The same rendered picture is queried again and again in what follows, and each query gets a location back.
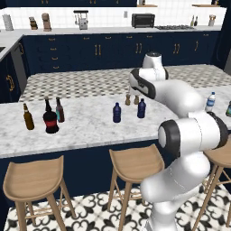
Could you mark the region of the blue plastic bottle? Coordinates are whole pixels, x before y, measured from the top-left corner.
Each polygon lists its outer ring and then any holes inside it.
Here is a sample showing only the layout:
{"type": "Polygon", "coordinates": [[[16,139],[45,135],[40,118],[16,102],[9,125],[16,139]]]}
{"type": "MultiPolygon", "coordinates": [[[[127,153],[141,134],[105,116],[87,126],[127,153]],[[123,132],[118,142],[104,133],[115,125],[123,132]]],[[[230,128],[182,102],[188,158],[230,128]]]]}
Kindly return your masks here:
{"type": "Polygon", "coordinates": [[[145,108],[146,108],[146,104],[144,102],[144,99],[142,98],[138,104],[138,111],[137,111],[137,117],[138,118],[144,118],[145,117],[145,108]]]}
{"type": "Polygon", "coordinates": [[[113,108],[113,122],[114,123],[121,122],[121,107],[119,106],[118,102],[115,103],[115,106],[113,108]]]}

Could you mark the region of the brown glass bottle with label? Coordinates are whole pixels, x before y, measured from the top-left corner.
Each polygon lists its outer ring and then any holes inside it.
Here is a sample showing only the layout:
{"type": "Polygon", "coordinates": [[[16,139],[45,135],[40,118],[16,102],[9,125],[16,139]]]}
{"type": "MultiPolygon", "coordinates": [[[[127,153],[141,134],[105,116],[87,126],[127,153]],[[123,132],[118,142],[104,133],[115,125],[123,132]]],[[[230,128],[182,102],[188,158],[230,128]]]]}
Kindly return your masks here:
{"type": "Polygon", "coordinates": [[[56,105],[57,118],[58,118],[58,121],[60,123],[63,123],[65,121],[65,118],[64,118],[63,107],[62,107],[62,105],[60,103],[60,98],[59,97],[56,97],[56,102],[57,102],[57,105],[56,105]]]}

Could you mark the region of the navy island base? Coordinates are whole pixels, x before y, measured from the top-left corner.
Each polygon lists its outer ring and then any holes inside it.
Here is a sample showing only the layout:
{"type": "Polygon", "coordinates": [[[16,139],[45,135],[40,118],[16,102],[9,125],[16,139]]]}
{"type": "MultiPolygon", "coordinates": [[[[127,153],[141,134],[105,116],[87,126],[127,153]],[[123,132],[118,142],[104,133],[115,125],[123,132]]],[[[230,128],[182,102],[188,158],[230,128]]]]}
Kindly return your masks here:
{"type": "Polygon", "coordinates": [[[112,177],[112,162],[109,154],[110,149],[120,151],[129,148],[146,147],[153,143],[158,148],[164,160],[165,167],[168,167],[175,158],[170,152],[162,149],[157,140],[121,143],[62,152],[46,152],[0,159],[0,221],[6,220],[8,209],[14,206],[14,203],[3,193],[3,181],[9,162],[24,163],[50,160],[63,155],[64,180],[69,195],[75,197],[109,191],[112,177]]]}

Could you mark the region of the navy base cupboard run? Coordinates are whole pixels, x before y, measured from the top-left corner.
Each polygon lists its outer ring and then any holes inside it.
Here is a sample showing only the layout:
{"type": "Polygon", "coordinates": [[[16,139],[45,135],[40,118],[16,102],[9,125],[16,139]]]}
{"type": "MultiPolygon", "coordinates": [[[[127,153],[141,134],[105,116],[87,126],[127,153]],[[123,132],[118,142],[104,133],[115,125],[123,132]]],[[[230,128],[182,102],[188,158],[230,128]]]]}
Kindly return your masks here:
{"type": "Polygon", "coordinates": [[[21,52],[30,74],[139,68],[146,53],[164,66],[209,64],[218,32],[142,32],[27,35],[21,52]]]}

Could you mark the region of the dark bottle with red label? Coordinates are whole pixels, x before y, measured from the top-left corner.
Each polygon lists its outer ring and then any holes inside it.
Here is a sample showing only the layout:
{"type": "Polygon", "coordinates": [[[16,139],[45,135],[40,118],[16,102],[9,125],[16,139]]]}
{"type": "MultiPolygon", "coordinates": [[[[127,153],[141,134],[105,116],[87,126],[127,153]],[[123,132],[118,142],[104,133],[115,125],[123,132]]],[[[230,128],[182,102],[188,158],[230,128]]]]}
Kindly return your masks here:
{"type": "Polygon", "coordinates": [[[49,99],[47,97],[44,99],[46,107],[45,113],[43,114],[43,121],[46,124],[46,132],[48,134],[55,134],[59,131],[59,127],[57,125],[57,115],[51,110],[49,99]]]}

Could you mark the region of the amber glass bottle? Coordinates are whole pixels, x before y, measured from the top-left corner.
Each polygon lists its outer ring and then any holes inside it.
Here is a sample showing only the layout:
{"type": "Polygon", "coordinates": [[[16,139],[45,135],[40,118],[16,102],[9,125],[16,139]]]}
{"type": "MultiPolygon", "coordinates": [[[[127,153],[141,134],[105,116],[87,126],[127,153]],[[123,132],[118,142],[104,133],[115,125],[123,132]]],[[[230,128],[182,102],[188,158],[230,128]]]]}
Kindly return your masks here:
{"type": "Polygon", "coordinates": [[[23,104],[23,110],[24,110],[23,117],[24,117],[26,127],[28,130],[33,130],[34,129],[34,123],[32,120],[32,114],[29,112],[26,104],[23,104]]]}

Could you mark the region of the clear water bottle blue label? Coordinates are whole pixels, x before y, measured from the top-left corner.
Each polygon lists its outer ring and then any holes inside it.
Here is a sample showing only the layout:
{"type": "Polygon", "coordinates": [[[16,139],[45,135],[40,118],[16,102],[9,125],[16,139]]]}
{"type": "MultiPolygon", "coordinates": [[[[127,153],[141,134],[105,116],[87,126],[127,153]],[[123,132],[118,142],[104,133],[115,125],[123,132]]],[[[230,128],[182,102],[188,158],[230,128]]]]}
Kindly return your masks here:
{"type": "Polygon", "coordinates": [[[216,101],[216,96],[215,96],[215,93],[212,92],[211,95],[208,97],[208,100],[207,100],[207,103],[206,103],[205,110],[207,112],[212,111],[213,106],[215,105],[215,101],[216,101]]]}

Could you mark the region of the black toaster oven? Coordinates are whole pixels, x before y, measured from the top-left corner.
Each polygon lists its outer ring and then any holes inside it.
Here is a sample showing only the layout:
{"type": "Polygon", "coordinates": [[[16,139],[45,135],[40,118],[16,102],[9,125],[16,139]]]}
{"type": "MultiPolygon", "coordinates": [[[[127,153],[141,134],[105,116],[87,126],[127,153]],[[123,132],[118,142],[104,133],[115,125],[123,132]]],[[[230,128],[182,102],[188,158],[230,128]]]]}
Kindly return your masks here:
{"type": "Polygon", "coordinates": [[[154,14],[132,14],[132,26],[134,28],[153,28],[154,14]]]}

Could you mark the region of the black hob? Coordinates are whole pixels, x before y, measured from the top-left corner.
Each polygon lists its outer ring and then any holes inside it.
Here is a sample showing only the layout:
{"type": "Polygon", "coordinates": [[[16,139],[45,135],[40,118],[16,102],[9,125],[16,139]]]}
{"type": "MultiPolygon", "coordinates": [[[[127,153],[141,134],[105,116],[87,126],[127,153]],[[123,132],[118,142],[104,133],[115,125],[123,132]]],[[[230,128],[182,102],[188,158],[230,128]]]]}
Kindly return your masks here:
{"type": "Polygon", "coordinates": [[[188,25],[164,25],[164,26],[154,26],[158,30],[194,30],[195,28],[188,25]]]}

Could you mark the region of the navy side cupboard run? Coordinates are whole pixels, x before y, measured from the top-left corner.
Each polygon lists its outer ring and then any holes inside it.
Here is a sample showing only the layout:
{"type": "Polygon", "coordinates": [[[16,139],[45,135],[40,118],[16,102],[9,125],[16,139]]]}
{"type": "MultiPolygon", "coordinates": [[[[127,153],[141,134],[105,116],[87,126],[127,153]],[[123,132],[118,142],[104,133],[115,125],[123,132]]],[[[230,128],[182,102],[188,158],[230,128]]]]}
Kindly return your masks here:
{"type": "Polygon", "coordinates": [[[0,60],[0,104],[17,102],[27,85],[23,46],[15,46],[0,60]]]}

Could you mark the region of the brown coffee machine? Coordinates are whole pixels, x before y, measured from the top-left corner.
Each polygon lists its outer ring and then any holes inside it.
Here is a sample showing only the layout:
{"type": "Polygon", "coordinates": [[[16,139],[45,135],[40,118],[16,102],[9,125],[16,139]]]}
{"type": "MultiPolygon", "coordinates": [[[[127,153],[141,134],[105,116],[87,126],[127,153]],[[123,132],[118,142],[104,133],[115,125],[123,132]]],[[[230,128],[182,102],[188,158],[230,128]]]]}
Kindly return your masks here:
{"type": "Polygon", "coordinates": [[[45,32],[50,32],[51,31],[51,22],[50,22],[49,15],[46,13],[42,14],[42,21],[43,21],[43,30],[45,32]]]}

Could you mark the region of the knife block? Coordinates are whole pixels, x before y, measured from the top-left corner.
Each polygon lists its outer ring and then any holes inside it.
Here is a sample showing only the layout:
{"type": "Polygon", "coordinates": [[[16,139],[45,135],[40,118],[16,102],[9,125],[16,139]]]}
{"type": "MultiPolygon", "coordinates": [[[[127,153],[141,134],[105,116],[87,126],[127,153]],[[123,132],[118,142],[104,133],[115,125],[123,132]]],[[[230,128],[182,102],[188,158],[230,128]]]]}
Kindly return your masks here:
{"type": "Polygon", "coordinates": [[[38,30],[38,25],[34,19],[34,17],[29,17],[29,20],[30,20],[30,26],[31,26],[31,29],[32,30],[38,30]]]}

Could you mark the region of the navy tall cabinet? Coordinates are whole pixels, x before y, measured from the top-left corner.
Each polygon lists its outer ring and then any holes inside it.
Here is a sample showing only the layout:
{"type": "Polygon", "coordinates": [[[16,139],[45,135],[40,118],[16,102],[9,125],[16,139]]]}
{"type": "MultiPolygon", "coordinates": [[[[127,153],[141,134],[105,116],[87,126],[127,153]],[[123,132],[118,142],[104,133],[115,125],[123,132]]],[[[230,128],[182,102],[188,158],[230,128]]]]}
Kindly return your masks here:
{"type": "Polygon", "coordinates": [[[218,33],[212,64],[231,76],[231,0],[218,0],[218,5],[226,8],[226,14],[218,33]]]}

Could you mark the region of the white paper towel roll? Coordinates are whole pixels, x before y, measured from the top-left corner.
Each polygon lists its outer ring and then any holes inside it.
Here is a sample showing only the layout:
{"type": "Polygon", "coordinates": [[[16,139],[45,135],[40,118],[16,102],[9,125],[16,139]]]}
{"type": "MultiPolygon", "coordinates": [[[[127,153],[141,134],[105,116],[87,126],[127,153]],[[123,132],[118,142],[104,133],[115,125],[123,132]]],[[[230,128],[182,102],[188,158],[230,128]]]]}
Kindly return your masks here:
{"type": "Polygon", "coordinates": [[[5,29],[7,31],[12,31],[14,28],[13,28],[13,23],[12,23],[12,20],[11,20],[11,16],[9,14],[3,14],[3,21],[4,21],[4,24],[5,24],[5,29]]]}

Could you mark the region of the navy wall cupboard run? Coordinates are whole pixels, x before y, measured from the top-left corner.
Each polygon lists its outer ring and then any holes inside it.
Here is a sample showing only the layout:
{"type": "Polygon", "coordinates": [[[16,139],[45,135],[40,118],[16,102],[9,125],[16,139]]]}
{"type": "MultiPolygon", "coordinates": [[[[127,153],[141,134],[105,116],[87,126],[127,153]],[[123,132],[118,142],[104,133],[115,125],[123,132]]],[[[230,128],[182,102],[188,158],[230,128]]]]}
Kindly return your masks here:
{"type": "Polygon", "coordinates": [[[7,7],[136,7],[137,0],[4,0],[7,7]]]}

